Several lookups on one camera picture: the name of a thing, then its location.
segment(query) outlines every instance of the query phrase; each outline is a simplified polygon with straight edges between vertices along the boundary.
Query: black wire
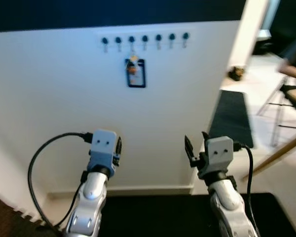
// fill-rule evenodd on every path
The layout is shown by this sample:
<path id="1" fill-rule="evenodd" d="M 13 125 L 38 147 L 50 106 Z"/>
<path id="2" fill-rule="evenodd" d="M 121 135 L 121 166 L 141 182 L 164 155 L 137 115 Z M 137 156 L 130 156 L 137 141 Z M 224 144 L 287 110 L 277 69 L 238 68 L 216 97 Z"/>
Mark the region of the black wire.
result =
<path id="1" fill-rule="evenodd" d="M 29 191 L 30 191 L 30 195 L 31 198 L 33 200 L 33 203 L 37 209 L 37 211 L 39 212 L 42 220 L 44 222 L 46 222 L 46 224 L 52 229 L 52 231 L 54 232 L 54 234 L 56 236 L 61 236 L 61 232 L 55 227 L 53 226 L 53 224 L 48 220 L 48 218 L 45 216 L 44 212 L 42 211 L 41 207 L 39 206 L 39 203 L 36 199 L 34 190 L 33 190 L 33 185 L 32 185 L 32 170 L 33 170 L 33 166 L 34 166 L 34 162 L 36 160 L 36 158 L 38 157 L 39 153 L 45 148 L 47 147 L 50 143 L 52 143 L 53 141 L 62 138 L 62 137 L 66 137 L 66 136 L 78 136 L 78 137 L 83 137 L 83 133 L 77 133 L 77 132 L 68 132 L 68 133 L 64 133 L 61 135 L 58 135 L 56 137 L 53 137 L 51 139 L 49 139 L 47 142 L 45 142 L 34 154 L 34 156 L 31 159 L 30 165 L 29 165 L 29 169 L 28 169 L 28 185 L 29 185 Z"/>
<path id="2" fill-rule="evenodd" d="M 255 228 L 257 235 L 260 237 L 260 232 L 258 230 L 255 218 L 253 216 L 252 206 L 251 206 L 251 183 L 252 183 L 252 176 L 253 176 L 253 155 L 251 153 L 250 148 L 246 144 L 242 144 L 242 147 L 245 148 L 249 155 L 249 175 L 248 175 L 248 185 L 247 185 L 247 197 L 248 197 L 248 211 L 250 215 L 251 222 L 253 227 Z"/>
<path id="3" fill-rule="evenodd" d="M 60 222 L 58 222 L 58 223 L 55 225 L 55 227 L 59 227 L 59 226 L 64 222 L 64 220 L 69 216 L 69 214 L 71 213 L 71 211 L 72 211 L 72 209 L 73 209 L 73 207 L 74 207 L 75 200 L 76 200 L 76 198 L 77 198 L 77 196 L 78 196 L 78 193 L 79 193 L 79 190 L 80 190 L 80 187 L 82 186 L 82 184 L 83 184 L 83 183 L 81 183 L 81 184 L 79 185 L 79 187 L 77 188 L 77 190 L 76 190 L 76 192 L 75 192 L 75 194 L 74 194 L 74 198 L 73 198 L 73 200 L 72 200 L 72 202 L 71 202 L 71 204 L 70 204 L 69 210 L 67 211 L 66 215 L 64 216 L 63 219 L 61 219 Z"/>

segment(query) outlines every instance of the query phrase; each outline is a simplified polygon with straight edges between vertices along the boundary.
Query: metal chair leg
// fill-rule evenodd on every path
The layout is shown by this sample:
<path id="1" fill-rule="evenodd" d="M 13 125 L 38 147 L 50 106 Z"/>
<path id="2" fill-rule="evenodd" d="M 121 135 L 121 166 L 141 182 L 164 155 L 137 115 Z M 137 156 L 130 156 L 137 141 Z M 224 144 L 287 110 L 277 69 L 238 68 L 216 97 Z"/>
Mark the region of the metal chair leg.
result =
<path id="1" fill-rule="evenodd" d="M 285 98 L 285 95 L 281 95 L 280 102 L 277 107 L 277 112 L 276 112 L 276 118 L 275 118 L 275 123 L 274 123 L 274 128 L 273 128 L 273 134 L 272 134 L 272 139 L 271 139 L 271 146 L 276 147 L 277 142 L 278 142 L 278 137 L 279 137 L 279 129 L 280 129 L 280 124 L 282 123 L 282 107 L 283 107 L 283 100 Z"/>
<path id="2" fill-rule="evenodd" d="M 279 89 L 286 83 L 287 79 L 289 77 L 284 77 L 281 82 L 277 85 L 277 87 L 274 89 L 274 91 L 270 94 L 270 96 L 267 98 L 267 100 L 265 101 L 265 103 L 261 106 L 261 108 L 259 109 L 259 111 L 257 112 L 257 116 L 262 115 L 262 112 L 264 110 L 264 108 L 269 104 L 270 100 L 274 97 L 275 93 L 277 91 L 279 91 Z"/>

